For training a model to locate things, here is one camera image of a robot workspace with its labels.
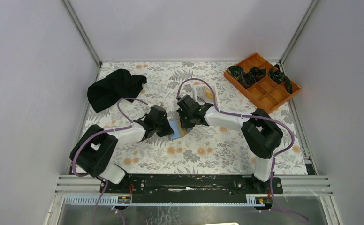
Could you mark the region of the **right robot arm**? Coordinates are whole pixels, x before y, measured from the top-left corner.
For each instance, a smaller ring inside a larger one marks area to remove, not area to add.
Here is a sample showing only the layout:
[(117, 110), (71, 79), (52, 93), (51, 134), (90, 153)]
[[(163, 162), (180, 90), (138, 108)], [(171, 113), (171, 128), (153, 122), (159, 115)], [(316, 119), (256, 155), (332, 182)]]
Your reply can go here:
[(281, 143), (283, 132), (263, 109), (258, 108), (251, 115), (221, 112), (217, 111), (214, 104), (200, 105), (190, 95), (178, 97), (177, 105), (181, 127), (184, 129), (203, 125), (240, 131), (257, 158), (253, 172), (253, 189), (258, 193), (264, 193), (270, 188), (272, 157)]

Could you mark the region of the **grey blue card holder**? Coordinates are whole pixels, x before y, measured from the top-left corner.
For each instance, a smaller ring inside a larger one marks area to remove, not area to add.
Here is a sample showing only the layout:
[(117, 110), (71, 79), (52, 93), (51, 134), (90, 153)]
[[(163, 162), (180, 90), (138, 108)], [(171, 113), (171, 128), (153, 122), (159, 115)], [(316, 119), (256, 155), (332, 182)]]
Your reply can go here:
[(170, 120), (169, 121), (169, 124), (170, 124), (171, 128), (174, 130), (174, 134), (168, 136), (169, 140), (176, 140), (176, 139), (180, 138), (179, 131), (178, 131), (178, 128), (177, 128), (177, 122), (179, 122), (179, 120)]

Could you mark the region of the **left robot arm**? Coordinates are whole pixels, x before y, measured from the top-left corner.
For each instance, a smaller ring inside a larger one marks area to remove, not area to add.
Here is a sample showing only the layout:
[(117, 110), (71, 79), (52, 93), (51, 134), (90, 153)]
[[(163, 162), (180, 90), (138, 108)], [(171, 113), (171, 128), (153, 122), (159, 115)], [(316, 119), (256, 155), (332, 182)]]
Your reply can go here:
[(173, 133), (166, 110), (158, 105), (152, 106), (143, 118), (134, 120), (127, 127), (104, 129), (92, 125), (69, 155), (72, 173), (78, 177), (89, 175), (105, 179), (116, 192), (122, 193), (127, 190), (129, 181), (125, 177), (127, 172), (111, 163), (116, 147), (141, 142), (153, 135), (164, 137)]

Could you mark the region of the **gold credit card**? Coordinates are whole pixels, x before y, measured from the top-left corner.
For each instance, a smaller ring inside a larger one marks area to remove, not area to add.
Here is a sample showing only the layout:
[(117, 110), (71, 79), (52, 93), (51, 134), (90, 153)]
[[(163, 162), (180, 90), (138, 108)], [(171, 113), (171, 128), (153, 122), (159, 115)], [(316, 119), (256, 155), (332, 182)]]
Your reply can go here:
[(178, 131), (179, 131), (180, 138), (183, 138), (190, 131), (189, 128), (183, 128), (180, 121), (177, 122), (177, 128), (178, 128)]

